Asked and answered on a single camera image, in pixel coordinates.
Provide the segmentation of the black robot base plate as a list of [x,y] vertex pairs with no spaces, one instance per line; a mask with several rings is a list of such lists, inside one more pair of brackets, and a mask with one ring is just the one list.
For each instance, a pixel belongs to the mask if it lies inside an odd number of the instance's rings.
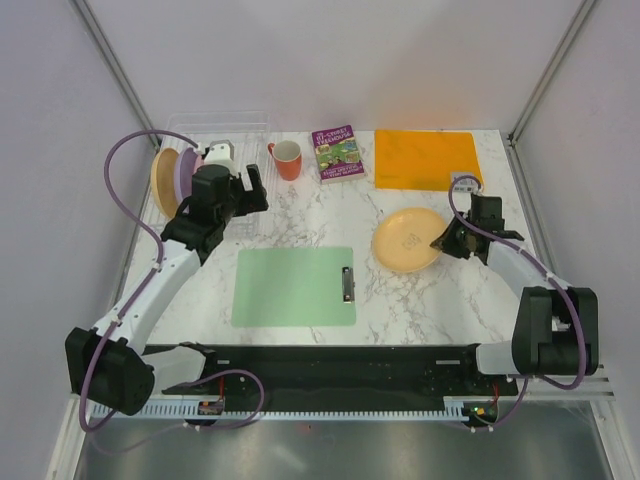
[[232,411],[435,410],[447,397],[515,396],[484,375],[474,346],[206,345],[202,378],[170,394],[218,394]]

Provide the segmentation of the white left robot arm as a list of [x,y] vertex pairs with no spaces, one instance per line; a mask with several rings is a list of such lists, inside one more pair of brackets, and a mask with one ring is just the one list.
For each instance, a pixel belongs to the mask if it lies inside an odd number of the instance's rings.
[[82,407],[94,402],[134,415],[152,395],[176,385],[187,383],[198,393],[216,388],[220,371],[197,347],[156,354],[145,348],[175,295],[222,242],[230,221],[267,210],[258,166],[249,165],[247,173],[249,188],[220,163],[202,166],[192,178],[191,195],[160,235],[149,273],[92,328],[74,328],[67,336],[71,387]]

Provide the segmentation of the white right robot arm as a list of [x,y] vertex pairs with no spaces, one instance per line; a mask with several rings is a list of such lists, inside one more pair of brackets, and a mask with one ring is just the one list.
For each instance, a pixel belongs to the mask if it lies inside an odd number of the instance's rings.
[[475,258],[501,277],[519,300],[512,338],[476,347],[476,359],[458,368],[467,392],[483,392],[494,375],[575,377],[577,383],[599,366],[598,299],[589,288],[558,278],[505,228],[502,199],[473,194],[467,213],[454,212],[431,243],[457,258]]

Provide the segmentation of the pink plate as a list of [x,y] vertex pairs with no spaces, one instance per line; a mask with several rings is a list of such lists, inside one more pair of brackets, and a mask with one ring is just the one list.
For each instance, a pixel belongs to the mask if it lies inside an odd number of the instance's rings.
[[204,165],[203,155],[201,152],[197,152],[195,161],[194,161],[194,166],[193,166],[193,173],[196,173],[203,165]]

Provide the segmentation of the yellow plate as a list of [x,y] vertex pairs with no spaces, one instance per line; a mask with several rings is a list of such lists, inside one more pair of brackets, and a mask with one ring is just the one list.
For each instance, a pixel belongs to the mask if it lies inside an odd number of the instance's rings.
[[423,207],[405,208],[387,217],[372,239],[375,259],[396,273],[413,273],[435,262],[441,252],[431,244],[445,231],[445,220]]

